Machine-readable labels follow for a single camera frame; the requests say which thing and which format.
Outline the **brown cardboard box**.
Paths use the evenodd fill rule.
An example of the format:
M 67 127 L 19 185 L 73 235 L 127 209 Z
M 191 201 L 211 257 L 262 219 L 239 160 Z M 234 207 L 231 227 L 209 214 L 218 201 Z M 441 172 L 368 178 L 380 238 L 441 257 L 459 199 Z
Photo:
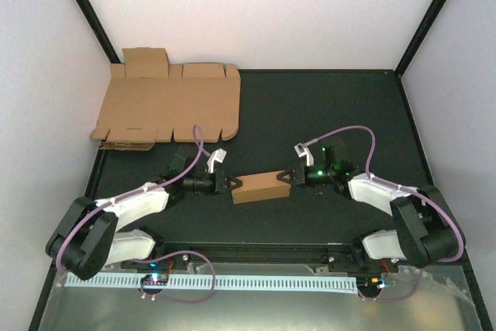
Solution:
M 291 192 L 291 185 L 279 181 L 277 176 L 281 171 L 238 176 L 242 182 L 239 188 L 232 190 L 234 204 L 259 202 L 276 198 L 287 198 Z

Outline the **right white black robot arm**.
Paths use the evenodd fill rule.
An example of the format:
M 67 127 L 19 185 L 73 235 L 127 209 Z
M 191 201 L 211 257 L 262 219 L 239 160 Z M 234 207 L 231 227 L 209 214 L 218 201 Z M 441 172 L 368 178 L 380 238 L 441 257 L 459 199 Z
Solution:
M 298 144 L 296 165 L 281 171 L 277 179 L 299 187 L 329 185 L 355 202 L 390 216 L 394 227 L 358 237 L 352 260 L 361 271 L 371 271 L 381 260 L 402 260 L 418 268 L 435 262 L 458 260 L 465 237 L 440 190 L 405 187 L 382 181 L 353 164 L 345 146 L 322 148 L 324 161 L 317 164 L 309 148 Z

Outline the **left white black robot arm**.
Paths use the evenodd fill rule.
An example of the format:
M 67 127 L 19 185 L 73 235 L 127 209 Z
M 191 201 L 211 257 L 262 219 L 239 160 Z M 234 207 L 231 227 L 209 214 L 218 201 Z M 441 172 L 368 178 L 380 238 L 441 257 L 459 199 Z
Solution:
M 58 268 L 81 280 L 93 278 L 104 267 L 128 260 L 141 260 L 149 268 L 160 267 L 166 249 L 152 234 L 125 227 L 180 202 L 188 192 L 218 195 L 240 188 L 242 181 L 222 166 L 223 149 L 208 155 L 204 166 L 199 157 L 178 150 L 164 174 L 142 186 L 111 198 L 76 198 L 45 246 Z

